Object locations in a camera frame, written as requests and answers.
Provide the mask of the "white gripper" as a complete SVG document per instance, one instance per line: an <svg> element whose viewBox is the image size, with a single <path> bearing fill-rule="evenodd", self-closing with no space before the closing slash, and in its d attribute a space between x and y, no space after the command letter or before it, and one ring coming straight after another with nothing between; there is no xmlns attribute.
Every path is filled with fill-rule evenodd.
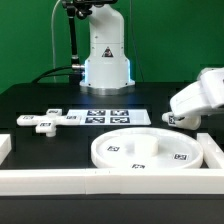
<svg viewBox="0 0 224 224"><path fill-rule="evenodd" d="M224 113L224 67L204 69L198 80L170 100L176 117Z"/></svg>

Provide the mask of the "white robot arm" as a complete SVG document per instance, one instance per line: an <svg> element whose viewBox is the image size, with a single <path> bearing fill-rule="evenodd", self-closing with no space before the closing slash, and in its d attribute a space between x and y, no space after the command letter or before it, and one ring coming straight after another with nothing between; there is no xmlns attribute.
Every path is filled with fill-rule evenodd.
<svg viewBox="0 0 224 224"><path fill-rule="evenodd" d="M80 87L98 95L118 95L135 87L124 53L124 19L111 4L90 2L90 55ZM224 68L204 69L196 82L171 98L170 107L175 117L224 113Z"/></svg>

